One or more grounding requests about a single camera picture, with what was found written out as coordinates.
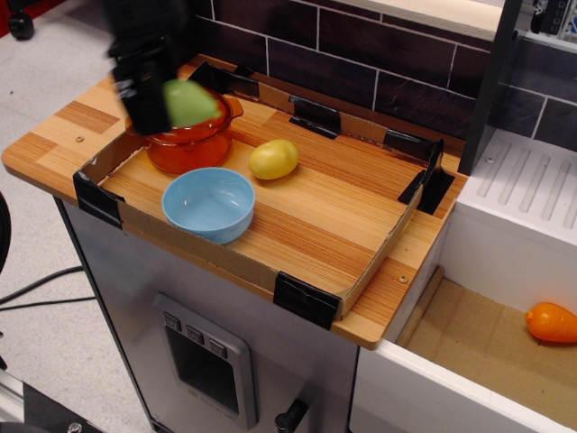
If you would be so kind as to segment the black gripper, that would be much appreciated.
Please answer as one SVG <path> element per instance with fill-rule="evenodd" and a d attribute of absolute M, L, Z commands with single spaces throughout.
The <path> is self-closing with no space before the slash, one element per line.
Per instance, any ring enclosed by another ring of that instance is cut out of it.
<path fill-rule="evenodd" d="M 184 1 L 104 1 L 114 36 L 108 50 L 113 76 L 133 129 L 140 135 L 170 130 L 162 86 L 177 74 L 173 37 L 188 22 Z"/>

